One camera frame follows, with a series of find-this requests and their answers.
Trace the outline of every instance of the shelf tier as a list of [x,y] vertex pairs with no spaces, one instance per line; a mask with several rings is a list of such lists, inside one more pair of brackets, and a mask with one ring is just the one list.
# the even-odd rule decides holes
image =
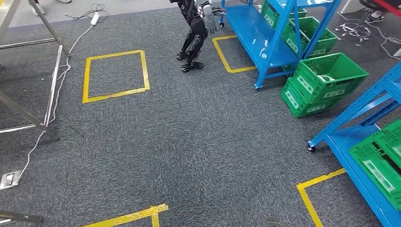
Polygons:
[[[284,7],[287,5],[289,0],[263,0],[267,1],[278,13],[284,11]],[[334,0],[297,0],[296,4],[298,8],[313,8],[320,6],[327,6],[333,3]]]
[[[261,71],[266,62],[262,58],[271,48],[275,30],[267,23],[253,5],[227,7],[227,21],[251,57],[256,68]],[[274,48],[269,68],[298,63],[297,56],[281,39]]]
[[357,125],[337,130],[325,140],[381,223],[385,227],[396,227],[400,226],[401,212],[394,209],[348,153],[351,147],[378,130],[380,129],[376,125],[366,127]]

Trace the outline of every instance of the cable on floor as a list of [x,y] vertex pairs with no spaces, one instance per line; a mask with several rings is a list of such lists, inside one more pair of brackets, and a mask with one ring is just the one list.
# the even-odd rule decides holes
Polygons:
[[96,12],[98,12],[100,14],[101,12],[103,12],[103,13],[105,13],[105,16],[101,20],[98,21],[98,23],[102,23],[106,18],[109,17],[109,13],[105,10],[105,7],[106,6],[103,5],[103,4],[92,4],[90,6],[91,10],[86,11],[84,14],[82,14],[79,17],[73,17],[73,16],[68,15],[67,13],[65,15],[67,17],[72,18],[72,20],[78,20],[78,19],[81,19],[81,18],[84,18],[84,17],[92,19],[93,16],[91,14],[94,14]]
[[[360,21],[360,20],[358,20],[358,19],[348,19],[348,18],[346,18],[345,16],[343,16],[340,12],[337,12],[337,14],[340,15],[343,19],[345,19],[345,20],[347,20],[347,21],[352,21],[352,20],[354,20],[354,21]],[[400,40],[400,39],[397,39],[397,38],[394,38],[394,37],[386,37],[386,36],[384,36],[383,32],[380,30],[379,27],[373,26],[373,25],[371,25],[370,23],[366,23],[366,24],[369,25],[369,26],[371,26],[371,27],[376,28],[376,29],[379,31],[380,35],[381,35],[382,38],[384,39],[384,42],[383,42],[382,44],[380,44],[380,46],[381,46],[381,47],[383,48],[383,50],[387,53],[387,55],[390,56],[391,58],[394,58],[394,59],[397,59],[397,60],[401,61],[400,58],[397,58],[397,57],[392,56],[392,55],[387,51],[387,49],[384,47],[384,44],[386,44],[387,41],[390,41],[390,42],[395,43],[395,44],[401,44],[401,40]]]
[[[77,19],[83,18],[83,17],[91,18],[91,17],[89,16],[89,14],[91,14],[91,13],[95,13],[95,12],[106,12],[106,15],[107,15],[107,16],[104,17],[101,21],[97,21],[98,23],[102,23],[102,22],[108,17],[107,11],[104,10],[104,8],[105,8],[105,6],[104,6],[103,4],[92,4],[92,5],[91,5],[91,9],[92,9],[92,10],[87,11],[86,13],[84,13],[84,14],[83,14],[82,16],[80,16],[80,17],[72,17],[72,18],[73,18],[73,20],[77,20]],[[66,64],[60,66],[60,67],[67,67],[67,68],[66,68],[66,70],[57,78],[57,80],[60,80],[60,79],[61,79],[61,82],[60,82],[59,89],[57,90],[56,101],[55,101],[54,108],[53,108],[53,118],[49,121],[49,123],[52,123],[54,120],[56,120],[56,109],[57,109],[57,105],[58,105],[58,103],[59,103],[60,90],[61,90],[61,88],[62,88],[62,86],[63,86],[63,83],[64,83],[65,77],[66,77],[66,75],[67,75],[67,72],[71,69],[71,65],[70,65],[70,63],[69,63],[70,54],[71,54],[72,50],[74,50],[75,45],[77,45],[77,43],[80,41],[80,39],[81,39],[86,33],[88,33],[89,30],[90,30],[92,27],[93,27],[93,24],[91,24],[91,26],[90,26],[84,33],[82,33],[82,34],[78,37],[78,39],[77,39],[77,40],[74,42],[74,44],[72,45],[71,49],[68,51],[68,54],[69,54],[69,55],[67,56]],[[31,161],[31,154],[32,154],[32,152],[37,148],[37,146],[38,146],[38,144],[39,144],[39,141],[40,141],[40,139],[42,138],[42,136],[44,135],[44,133],[45,133],[45,131],[43,131],[43,132],[39,135],[39,137],[38,137],[38,139],[37,139],[37,141],[36,141],[36,143],[35,143],[35,146],[34,146],[34,147],[31,149],[31,151],[28,153],[28,158],[27,158],[28,160],[26,161],[26,164],[25,164],[24,168],[22,169],[21,174],[19,175],[18,179],[17,179],[15,182],[18,182],[19,179],[22,177],[23,173],[26,171],[26,168],[28,167],[29,162]]]

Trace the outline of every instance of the humanoid robot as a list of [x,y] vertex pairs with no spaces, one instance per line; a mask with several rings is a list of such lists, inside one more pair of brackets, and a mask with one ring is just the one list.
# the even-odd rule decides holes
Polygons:
[[176,2],[185,20],[190,26],[187,38],[181,51],[176,55],[177,60],[187,62],[181,66],[182,72],[189,72],[195,69],[202,69],[203,64],[196,62],[196,58],[201,52],[201,47],[208,33],[213,34],[216,29],[214,16],[225,14],[219,7],[212,7],[211,0],[170,0]]

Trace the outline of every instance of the crate label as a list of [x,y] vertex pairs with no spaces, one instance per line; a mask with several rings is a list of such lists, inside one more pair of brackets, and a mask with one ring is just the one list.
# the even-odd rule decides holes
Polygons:
[[339,90],[339,91],[332,91],[332,92],[327,92],[324,94],[323,98],[330,98],[334,96],[340,96],[345,93],[345,90]]
[[295,45],[295,43],[292,42],[290,38],[287,39],[287,44],[291,49],[295,51],[295,53],[298,53],[298,47]]
[[321,50],[317,50],[317,51],[312,51],[309,56],[314,56],[314,55],[324,54],[324,53],[326,53],[326,49],[321,49]]
[[393,149],[395,150],[395,152],[397,152],[397,154],[398,154],[399,156],[401,156],[401,146],[393,147]]
[[286,91],[286,95],[287,95],[287,98],[289,99],[289,101],[292,103],[292,105],[296,109],[298,109],[299,105],[298,105],[298,103],[296,103],[296,101],[295,101],[294,97],[292,96],[292,94],[290,93],[290,91]]
[[318,111],[318,110],[322,110],[322,109],[324,109],[324,108],[326,108],[326,105],[321,105],[321,106],[313,107],[313,108],[310,108],[310,109],[307,111],[307,113],[315,112],[315,111]]
[[266,19],[267,23],[273,27],[274,21],[268,15],[264,15],[264,18]]
[[395,190],[394,186],[385,178],[385,176],[376,168],[371,160],[363,161],[365,166],[369,169],[369,171],[375,175],[376,179],[380,182],[380,184],[388,191],[391,192]]
[[313,91],[314,91],[313,87],[311,87],[311,86],[308,84],[308,82],[306,82],[306,81],[304,80],[304,78],[303,78],[302,76],[298,76],[297,80],[299,81],[299,83],[302,84],[302,86],[304,86],[304,88],[305,88],[310,94],[313,93]]

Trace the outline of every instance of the green basket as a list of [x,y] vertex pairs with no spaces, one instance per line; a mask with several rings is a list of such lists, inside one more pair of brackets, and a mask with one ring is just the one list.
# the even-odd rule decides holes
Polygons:
[[[305,17],[308,11],[306,9],[298,10],[298,17]],[[266,1],[263,0],[262,5],[262,16],[265,18],[267,23],[274,29],[277,27],[277,22],[279,21],[279,13]],[[294,13],[289,15],[289,18],[294,18]]]
[[401,118],[373,134],[372,138],[401,167]]
[[288,78],[280,95],[292,115],[296,118],[330,109],[339,100],[339,98],[332,98],[310,104],[304,99],[302,93],[296,89],[292,78]]
[[[283,34],[281,35],[281,38],[287,43],[294,53],[298,53],[294,19],[290,19],[289,22],[290,23],[287,24]],[[299,19],[299,33],[301,35],[302,52],[305,51],[319,24],[320,22],[314,17],[304,17]],[[326,28],[323,31],[322,36],[320,36],[320,39],[317,41],[309,57],[317,57],[327,54],[334,46],[337,39],[338,37]]]
[[391,155],[392,149],[376,140],[379,131],[349,149],[350,155],[372,180],[389,203],[401,211],[401,168]]
[[301,60],[294,84],[309,103],[341,97],[355,90],[368,73],[343,53]]

